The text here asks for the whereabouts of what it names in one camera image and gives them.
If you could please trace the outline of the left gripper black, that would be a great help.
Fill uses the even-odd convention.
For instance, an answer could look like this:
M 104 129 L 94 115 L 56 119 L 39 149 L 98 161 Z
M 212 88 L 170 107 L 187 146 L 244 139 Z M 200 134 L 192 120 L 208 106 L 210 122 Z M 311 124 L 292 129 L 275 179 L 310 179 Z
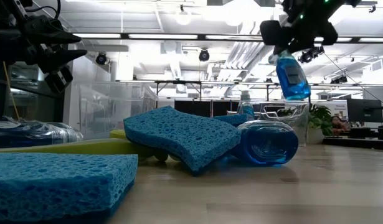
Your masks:
M 47 16 L 21 17 L 21 59 L 38 65 L 46 74 L 49 88 L 62 92 L 72 80 L 67 63 L 87 54 L 86 50 L 65 50 L 64 44 L 80 42 L 81 37 L 66 32 L 60 21 Z

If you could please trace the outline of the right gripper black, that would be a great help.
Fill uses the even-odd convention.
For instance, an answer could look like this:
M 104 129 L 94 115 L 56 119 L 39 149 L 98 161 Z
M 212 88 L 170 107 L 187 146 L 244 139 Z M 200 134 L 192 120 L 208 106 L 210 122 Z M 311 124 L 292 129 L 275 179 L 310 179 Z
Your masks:
M 261 36 L 265 45 L 276 45 L 277 54 L 284 51 L 298 52 L 314 47 L 314 40 L 322 38 L 323 45 L 333 45 L 338 39 L 336 29 L 328 18 L 317 12 L 301 12 L 289 15 L 287 27 L 279 21 L 267 20 L 261 23 Z

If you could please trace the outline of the blue cellulose sponge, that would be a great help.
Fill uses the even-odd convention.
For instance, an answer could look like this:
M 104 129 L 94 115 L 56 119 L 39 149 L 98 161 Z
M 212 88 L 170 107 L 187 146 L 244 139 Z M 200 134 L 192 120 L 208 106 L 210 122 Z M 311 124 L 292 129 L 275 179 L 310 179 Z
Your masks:
M 248 121 L 253 120 L 253 117 L 249 114 L 230 114 L 230 115 L 223 115 L 223 116 L 214 116 L 213 119 L 223 121 L 226 123 L 231 124 L 232 126 L 239 126 L 241 124 L 244 124 Z
M 136 154 L 0 152 L 0 224 L 103 224 L 137 168 Z
M 128 140 L 177 157 L 193 175 L 203 173 L 241 140 L 240 131 L 225 121 L 183 113 L 171 106 L 130 116 L 123 123 Z

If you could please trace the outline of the black ceiling spotlight cluster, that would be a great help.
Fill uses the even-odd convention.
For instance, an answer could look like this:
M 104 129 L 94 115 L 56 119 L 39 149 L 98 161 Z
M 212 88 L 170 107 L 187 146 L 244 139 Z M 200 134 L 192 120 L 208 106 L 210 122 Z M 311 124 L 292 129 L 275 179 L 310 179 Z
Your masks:
M 323 53 L 324 53 L 323 46 L 312 47 L 310 49 L 302 51 L 301 55 L 298 57 L 298 61 L 300 63 L 309 63 Z

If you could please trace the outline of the tall clear plastic bin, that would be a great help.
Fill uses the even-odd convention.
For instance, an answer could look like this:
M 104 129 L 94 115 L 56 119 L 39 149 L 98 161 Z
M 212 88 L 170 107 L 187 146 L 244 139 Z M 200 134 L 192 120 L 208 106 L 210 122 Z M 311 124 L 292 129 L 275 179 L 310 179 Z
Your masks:
M 124 129 L 123 120 L 156 107 L 157 95 L 148 83 L 78 84 L 79 131 L 84 140 L 108 138 Z

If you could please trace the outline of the green potted plant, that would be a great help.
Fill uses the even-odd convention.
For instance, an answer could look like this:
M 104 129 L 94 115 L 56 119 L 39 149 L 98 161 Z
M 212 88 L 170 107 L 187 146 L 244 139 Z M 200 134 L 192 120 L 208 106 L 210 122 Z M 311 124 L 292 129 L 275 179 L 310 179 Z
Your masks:
M 333 134 L 331 111 L 324 105 L 310 103 L 307 144 L 321 144 L 326 136 Z

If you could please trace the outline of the white printed sign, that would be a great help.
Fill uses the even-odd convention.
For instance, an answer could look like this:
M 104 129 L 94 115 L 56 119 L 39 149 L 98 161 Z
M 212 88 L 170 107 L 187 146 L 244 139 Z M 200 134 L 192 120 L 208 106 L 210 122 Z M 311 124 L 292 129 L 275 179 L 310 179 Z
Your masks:
M 333 102 L 331 106 L 333 116 L 338 116 L 342 119 L 348 118 L 348 106 L 346 101 Z

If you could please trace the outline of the person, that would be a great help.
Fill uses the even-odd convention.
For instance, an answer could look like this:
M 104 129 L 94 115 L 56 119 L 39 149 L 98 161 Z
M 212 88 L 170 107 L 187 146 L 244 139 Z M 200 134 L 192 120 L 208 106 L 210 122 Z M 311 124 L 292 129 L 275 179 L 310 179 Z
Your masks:
M 336 136 L 349 131 L 349 128 L 337 116 L 331 117 L 331 125 L 333 134 Z

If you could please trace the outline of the black computer monitor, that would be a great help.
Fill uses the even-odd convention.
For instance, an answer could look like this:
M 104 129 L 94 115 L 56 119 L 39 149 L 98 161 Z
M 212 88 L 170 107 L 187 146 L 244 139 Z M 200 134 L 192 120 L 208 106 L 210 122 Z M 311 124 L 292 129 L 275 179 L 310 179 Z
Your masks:
M 379 100 L 347 99 L 348 120 L 351 122 L 382 123 L 382 104 Z

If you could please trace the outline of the black low cabinets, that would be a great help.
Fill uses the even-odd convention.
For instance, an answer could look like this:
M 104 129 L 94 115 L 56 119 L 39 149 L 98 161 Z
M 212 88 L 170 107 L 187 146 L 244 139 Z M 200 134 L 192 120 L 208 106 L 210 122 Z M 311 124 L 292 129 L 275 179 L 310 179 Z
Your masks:
M 238 101 L 181 101 L 174 102 L 180 112 L 204 117 L 224 116 L 228 111 L 237 111 Z

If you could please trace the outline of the black-legged background table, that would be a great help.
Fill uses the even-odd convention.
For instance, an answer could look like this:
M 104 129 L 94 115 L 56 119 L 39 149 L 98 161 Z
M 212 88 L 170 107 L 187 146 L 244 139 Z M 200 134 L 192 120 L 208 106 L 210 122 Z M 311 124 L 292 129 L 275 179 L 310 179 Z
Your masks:
M 265 82 L 215 82 L 192 80 L 155 80 L 154 107 L 171 106 L 181 101 L 240 101 L 241 91 L 248 90 L 252 101 L 269 101 L 277 83 Z

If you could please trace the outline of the black office desk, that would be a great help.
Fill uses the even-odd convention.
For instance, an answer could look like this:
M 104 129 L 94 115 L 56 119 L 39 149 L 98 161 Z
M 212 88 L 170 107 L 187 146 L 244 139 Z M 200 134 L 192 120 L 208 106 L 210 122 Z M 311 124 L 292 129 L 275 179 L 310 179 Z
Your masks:
M 338 136 L 326 136 L 325 145 L 383 150 L 383 126 L 378 128 L 351 128 Z

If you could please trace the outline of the clear plastic handled basket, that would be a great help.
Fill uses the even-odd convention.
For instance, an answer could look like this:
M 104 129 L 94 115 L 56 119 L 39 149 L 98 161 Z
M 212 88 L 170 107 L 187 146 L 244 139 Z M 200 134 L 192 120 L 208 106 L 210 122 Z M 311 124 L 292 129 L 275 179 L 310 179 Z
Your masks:
M 254 120 L 277 121 L 289 125 L 296 133 L 299 146 L 306 146 L 309 105 L 307 102 L 253 101 Z

